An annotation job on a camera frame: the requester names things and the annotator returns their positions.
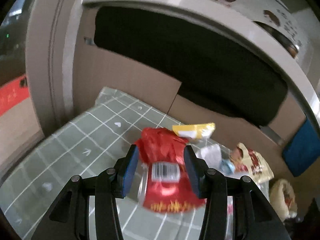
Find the blue cushion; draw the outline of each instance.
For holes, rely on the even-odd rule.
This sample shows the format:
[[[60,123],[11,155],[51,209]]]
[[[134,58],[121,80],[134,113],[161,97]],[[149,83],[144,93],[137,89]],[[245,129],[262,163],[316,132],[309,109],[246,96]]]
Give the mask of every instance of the blue cushion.
[[[286,146],[282,157],[291,173],[301,175],[320,156],[320,139],[307,119],[292,141]]]

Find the yellow snack package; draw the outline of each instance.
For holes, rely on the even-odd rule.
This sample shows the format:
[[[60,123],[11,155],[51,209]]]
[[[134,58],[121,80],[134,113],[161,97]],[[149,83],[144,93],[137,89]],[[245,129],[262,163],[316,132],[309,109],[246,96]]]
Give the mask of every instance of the yellow snack package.
[[[179,137],[195,140],[208,139],[216,128],[215,123],[173,125],[172,131]]]

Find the barcode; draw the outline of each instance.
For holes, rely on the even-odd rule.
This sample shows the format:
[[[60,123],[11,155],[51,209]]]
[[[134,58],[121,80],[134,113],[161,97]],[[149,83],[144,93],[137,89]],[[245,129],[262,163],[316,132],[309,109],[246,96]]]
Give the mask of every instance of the barcode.
[[[152,181],[178,182],[180,180],[180,168],[174,163],[153,163],[151,172]]]

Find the metal screw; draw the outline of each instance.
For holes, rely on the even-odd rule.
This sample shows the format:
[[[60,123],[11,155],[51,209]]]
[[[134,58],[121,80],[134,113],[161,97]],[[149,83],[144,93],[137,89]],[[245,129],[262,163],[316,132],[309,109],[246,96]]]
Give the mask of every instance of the metal screw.
[[[243,176],[243,177],[242,177],[242,180],[243,180],[244,182],[250,182],[250,181],[251,181],[251,178],[250,178],[249,176]]]
[[[111,175],[114,174],[116,172],[115,168],[108,168],[107,169],[107,174]]]
[[[215,169],[213,169],[213,168],[207,169],[207,173],[210,174],[210,175],[214,175],[214,174],[216,174],[216,172],[217,171]]]
[[[79,175],[74,175],[71,177],[71,181],[73,181],[73,182],[77,182],[77,181],[79,181],[79,179],[80,179]]]

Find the white grid line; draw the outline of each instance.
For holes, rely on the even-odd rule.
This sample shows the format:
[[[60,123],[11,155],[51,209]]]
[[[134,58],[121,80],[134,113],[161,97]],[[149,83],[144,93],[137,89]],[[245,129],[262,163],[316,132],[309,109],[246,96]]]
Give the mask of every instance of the white grid line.
[[[87,135],[84,131],[82,131],[75,123],[71,122],[74,127],[78,129],[80,133],[82,133],[84,136],[86,136],[90,141],[92,141],[100,150],[104,151],[104,148],[102,148],[92,137]]]
[[[45,215],[46,212],[44,212],[39,218],[38,220],[32,225],[32,227],[27,231],[27,233],[23,236],[22,240],[24,240],[27,235],[31,232],[31,230],[36,226],[36,224],[41,220],[41,218]]]
[[[113,101],[113,100],[116,100],[116,98],[112,98],[112,99],[110,99],[109,101],[107,101],[107,102],[105,102],[105,103],[108,103],[108,102],[111,102],[111,101]],[[134,101],[132,104],[129,104],[125,109],[123,109],[122,111],[120,111],[118,114],[117,113],[115,113],[112,109],[110,109],[109,107],[107,107],[106,105],[105,105],[105,103],[104,104],[102,104],[102,105],[104,105],[105,107],[107,107],[108,109],[110,109],[112,112],[114,112],[116,115],[118,115],[119,116],[119,114],[121,113],[121,112],[123,112],[124,110],[126,110],[126,109],[128,109],[131,105],[133,105],[134,103],[136,103],[136,102],[138,102],[139,100],[136,100],[136,101]],[[137,111],[135,111],[134,109],[131,109],[131,110],[133,110],[133,111],[135,111],[136,113],[138,113],[139,115],[141,115],[141,117],[143,117],[150,109],[153,109],[152,107],[150,107],[143,115],[141,115],[140,113],[138,113]],[[59,156],[54,162],[52,162],[41,174],[39,174],[35,179],[33,179],[32,181],[31,181],[31,183],[23,190],[23,192],[40,176],[40,175],[42,175],[47,169],[49,169],[55,162],[57,162],[63,155],[65,155],[66,153],[68,153],[68,152],[70,152],[74,147],[76,147],[76,145],[78,145],[81,141],[83,141],[86,137],[89,137],[89,135],[90,134],[92,134],[93,132],[95,132],[98,128],[100,128],[102,125],[106,125],[105,123],[106,122],[108,122],[109,120],[111,120],[113,117],[115,117],[116,115],[114,115],[114,116],[112,116],[110,119],[108,119],[107,121],[105,121],[105,122],[102,122],[101,120],[99,120],[98,118],[96,118],[95,116],[95,118],[96,119],[98,119],[100,122],[101,122],[101,125],[99,125],[98,127],[96,127],[96,129],[95,130],[93,130],[92,132],[90,132],[88,135],[86,135],[86,134],[84,134],[85,135],[85,137],[84,138],[82,138],[77,144],[75,144],[73,147],[71,147],[70,149],[68,149],[68,151],[66,151],[65,153],[63,153],[61,156]],[[82,119],[83,117],[85,117],[85,116],[87,116],[87,114],[84,114],[84,115],[82,115],[81,116],[81,118],[79,118],[79,119],[77,119],[76,121],[78,122],[80,119]],[[161,119],[161,121],[159,122],[159,124],[157,125],[157,127],[160,125],[160,123],[163,121],[163,119],[166,117],[167,115],[165,114],[164,115],[164,117]],[[125,132],[123,132],[121,135],[123,135],[124,133],[126,133],[132,126],[134,126],[134,127],[136,127],[134,124],[136,123],[136,122],[134,122],[133,124],[131,124],[131,126],[125,131]],[[56,139],[58,139],[57,137],[61,134],[61,133],[63,133],[67,128],[69,128],[71,125],[75,125],[75,123],[72,123],[72,122],[70,122],[70,125],[66,125],[63,129],[61,129],[58,133],[55,133],[55,134],[53,134],[53,136],[50,138],[50,141],[53,139],[53,138],[56,138]],[[44,146],[46,146],[50,141],[47,141],[46,140],[46,143],[44,143],[44,144],[42,144],[41,145],[41,148],[42,147],[44,147]],[[104,152],[106,152],[106,150],[107,149],[105,149],[88,167],[86,167],[86,169],[81,173],[81,174],[83,174]],[[20,195],[22,195],[22,193],[23,192],[21,192],[17,197],[16,197],[16,199],[10,204],[10,206],[7,208],[7,210],[5,211],[5,213],[8,211],[8,209],[12,206],[12,204],[19,198],[19,196]],[[125,225],[124,225],[124,228],[126,227],[126,225],[128,224],[128,222],[130,221],[130,219],[131,219],[131,217],[133,216],[133,213],[135,212],[135,210],[137,209],[137,206],[138,205],[136,205],[136,207],[134,208],[134,210],[132,211],[132,213],[131,213],[131,215],[129,216],[129,218],[128,218],[128,220],[126,221],[126,223],[125,223]],[[44,214],[33,224],[33,226],[29,229],[29,231],[25,234],[25,236],[23,237],[23,239],[30,233],[30,231],[34,228],[34,226],[41,220],[41,218],[44,216]]]
[[[93,160],[93,162],[89,164],[89,166],[88,166],[87,168],[89,168],[96,160],[98,160],[98,158],[100,158],[100,156],[101,156],[102,154],[104,154],[122,135],[124,135],[127,131],[129,131],[129,129],[130,129],[137,121],[135,121],[135,122],[134,122],[126,131],[124,131],[113,143],[111,143],[102,153],[100,153],[100,154],[98,155],[98,157],[96,157],[96,158]]]
[[[116,99],[116,98],[112,96],[111,99],[103,102],[103,104],[110,103],[110,102],[114,101],[115,99]]]
[[[127,106],[126,104],[124,104],[124,103],[122,103],[122,102],[120,102],[118,99],[120,99],[120,98],[115,98],[114,96],[112,96],[112,98],[114,98],[114,100],[115,101],[117,101],[117,102],[119,102],[120,104],[122,104],[122,105],[124,105],[124,106]]]
[[[111,108],[109,108],[108,106],[106,106],[106,105],[104,105],[106,108],[108,108],[110,111],[112,111],[112,112],[114,112],[117,116],[119,116],[121,119],[123,119],[123,120],[125,120],[127,123],[129,123],[129,124],[132,124],[132,123],[130,123],[129,121],[127,121],[126,119],[124,119],[122,116],[120,116],[119,114],[121,113],[121,112],[119,112],[119,114],[117,114],[115,111],[113,111]]]
[[[159,122],[159,124],[156,126],[156,128],[159,127],[159,125],[161,124],[161,122],[163,121],[163,119],[166,117],[166,114],[162,117],[161,121]]]
[[[16,169],[14,169],[14,171],[7,177],[6,180],[10,179],[12,175],[14,175],[17,172],[17,170],[19,170],[20,168],[21,168],[21,163],[17,166]]]
[[[127,96],[128,98],[130,98],[130,99],[133,99],[133,100],[135,100],[136,98],[135,97],[133,97],[133,96],[130,96],[129,94],[127,94],[127,93],[124,93],[124,92],[122,92],[125,96]]]
[[[101,96],[101,94],[102,94],[102,95],[106,95],[106,96],[111,96],[110,94],[106,94],[106,93],[104,92],[104,90],[105,90],[105,87],[100,91],[100,93],[99,93],[99,95],[98,95],[98,98]],[[122,92],[121,90],[118,90],[118,89],[113,89],[113,94],[115,95],[118,91],[121,93],[121,95],[124,95],[124,94],[125,94],[124,92]]]
[[[41,154],[41,152],[39,151],[39,149],[36,150],[38,156],[40,157],[40,159],[44,162],[45,166],[48,166],[49,164],[47,163],[47,160],[43,157],[43,155]],[[59,175],[51,168],[48,169],[52,176],[57,180],[57,182],[61,185],[64,186],[65,184],[62,182],[61,178],[59,177]]]
[[[115,100],[115,98],[113,97],[113,98],[109,99],[108,101],[104,102],[103,104],[107,104],[107,103],[109,103],[109,102],[111,102],[111,101],[114,101],[114,100]],[[96,106],[95,109],[99,108],[99,106],[102,106],[103,104],[99,104],[98,106]],[[88,112],[85,112],[85,114],[81,114],[79,117],[76,118],[76,122],[75,122],[75,123],[77,123],[77,122],[80,121],[82,118],[86,117],[87,115],[88,115]],[[69,122],[69,123],[65,124],[61,129],[59,129],[58,131],[56,131],[55,133],[53,133],[52,135],[59,136],[60,134],[62,134],[62,133],[63,133],[67,128],[69,128],[70,126],[71,126],[71,123]],[[51,135],[50,137],[48,137],[47,139],[45,139],[45,141],[44,141],[41,145],[39,145],[39,149],[45,147],[46,145],[48,145],[48,144],[54,139],[54,136],[52,136],[52,135]],[[12,174],[10,174],[8,178],[10,178],[14,173],[15,173],[15,171],[13,171]]]
[[[185,240],[188,240],[188,237],[189,237],[189,234],[190,234],[190,231],[191,231],[191,227],[192,227],[192,223],[193,223],[193,220],[195,219],[195,215],[196,215],[196,209],[193,210],[192,218],[191,218],[191,221],[190,221],[190,226],[188,228],[188,232],[187,232]]]
[[[139,115],[142,115],[142,114],[140,114],[139,112],[137,112],[136,110],[134,110],[134,109],[132,109],[132,108],[130,108],[132,111],[134,111],[134,112],[136,112],[137,114],[139,114]],[[148,121],[150,121],[150,122],[152,122],[152,123],[154,123],[154,124],[157,124],[157,123],[155,123],[155,122],[153,122],[153,121],[151,121],[150,119],[148,119],[148,118],[146,118],[146,117],[144,117],[145,119],[147,119]]]
[[[128,225],[130,219],[132,218],[134,212],[136,211],[137,207],[138,207],[138,203],[136,204],[136,206],[134,207],[134,209],[132,210],[130,216],[128,217],[127,221],[124,223],[123,227],[121,228],[121,230],[123,231],[125,229],[125,227]]]
[[[149,240],[149,239],[146,239],[146,238],[143,237],[143,236],[138,236],[138,235],[136,235],[136,234],[134,234],[134,233],[132,233],[131,231],[128,231],[128,230],[124,230],[123,233],[124,233],[125,235],[127,235],[127,236],[132,237],[132,238],[135,239],[135,240]]]
[[[115,117],[116,115],[113,115],[112,117],[110,117],[106,122],[108,122],[109,120],[111,120],[113,117]],[[96,127],[93,131],[91,131],[88,135],[91,135],[92,133],[94,133],[97,129],[99,129],[103,124],[99,125],[98,127]],[[52,163],[50,163],[50,165],[48,167],[46,167],[38,176],[36,176],[23,190],[22,192],[12,201],[12,203],[9,205],[9,207],[5,210],[4,215],[7,213],[8,209],[13,205],[13,203],[28,189],[28,187],[30,187],[30,185],[40,177],[40,175],[42,175],[45,171],[47,171],[54,163],[56,163],[60,158],[62,158],[65,154],[67,154],[68,152],[70,152],[73,148],[75,148],[79,143],[81,143],[85,138],[87,138],[86,136],[84,136],[81,140],[79,140],[75,145],[73,145],[70,149],[68,149],[66,152],[64,152],[63,154],[61,154],[58,158],[56,158]]]
[[[161,215],[161,214],[156,214],[156,217],[163,218],[164,216]],[[175,224],[177,224],[179,226],[184,226],[184,227],[189,227],[190,226],[190,223],[188,223],[188,222],[183,222],[182,220],[171,218],[169,216],[167,216],[166,221],[171,222],[171,223],[175,223]],[[191,228],[192,229],[201,230],[201,227],[200,226],[196,226],[196,225],[191,225]]]
[[[95,110],[97,110],[97,109],[99,109],[99,108],[101,108],[101,107],[103,107],[103,103],[100,103],[100,104],[98,104],[98,105],[96,105],[96,106],[94,106],[92,109],[88,109],[87,111],[85,111],[85,113],[90,113],[89,111],[95,111]]]
[[[192,146],[194,146],[194,147],[197,148],[198,150],[201,150],[198,146],[195,146],[194,144],[192,144]]]
[[[101,89],[97,99],[99,99],[101,97],[101,95],[103,95],[103,94],[105,95],[105,93],[103,92],[103,89]]]
[[[116,134],[117,136],[120,136],[120,134],[118,134],[118,133],[116,133],[115,131],[113,131],[106,123],[104,123],[104,122],[102,122],[101,120],[99,120],[97,117],[95,117],[93,114],[91,114],[95,119],[97,119],[99,122],[101,122],[101,123],[103,123],[106,127],[108,127],[110,130],[111,130],[111,132],[113,132],[114,134]],[[121,139],[123,139],[124,141],[126,141],[127,143],[129,143],[129,144],[131,144],[130,142],[128,142],[126,139],[124,139],[122,136],[120,136],[120,138]]]
[[[159,227],[159,229],[158,229],[158,231],[156,233],[156,236],[155,236],[155,238],[153,240],[157,240],[158,239],[158,236],[160,234],[160,231],[161,231],[161,229],[163,227],[163,224],[164,224],[166,218],[167,218],[167,213],[165,214],[165,216],[164,216],[164,218],[163,218],[163,220],[161,222],[161,225],[160,225],[160,227]]]
[[[26,181],[27,181],[27,182],[30,182],[31,179],[30,179],[30,177],[28,176],[27,171],[26,171],[26,169],[25,169],[25,167],[24,167],[23,165],[20,167],[20,170],[21,170],[21,172],[22,172],[23,177],[26,179]],[[36,187],[30,187],[30,188],[31,188],[31,191],[32,191],[34,194],[36,194]]]
[[[154,111],[157,112],[158,114],[164,114],[164,113],[161,113],[158,109],[156,109],[156,108],[154,108],[154,107],[152,107],[152,110],[154,110]],[[168,116],[167,114],[166,114],[166,116],[167,116],[167,118],[169,118],[171,121],[174,121],[174,122],[176,122],[176,123],[179,123],[178,120],[174,120],[171,116]]]
[[[62,147],[67,151],[67,150],[68,150],[68,147],[60,140],[60,138],[56,137],[56,139],[57,139],[57,141],[62,145]],[[86,168],[86,166],[81,162],[81,160],[80,160],[77,156],[75,156],[75,155],[73,154],[72,151],[69,151],[69,154],[73,157],[73,159],[75,160],[76,163],[78,163],[78,164],[80,164],[80,165],[82,166],[82,168]],[[88,172],[89,172],[89,174],[90,174],[91,176],[95,176],[95,174],[94,174],[90,169],[88,170]]]

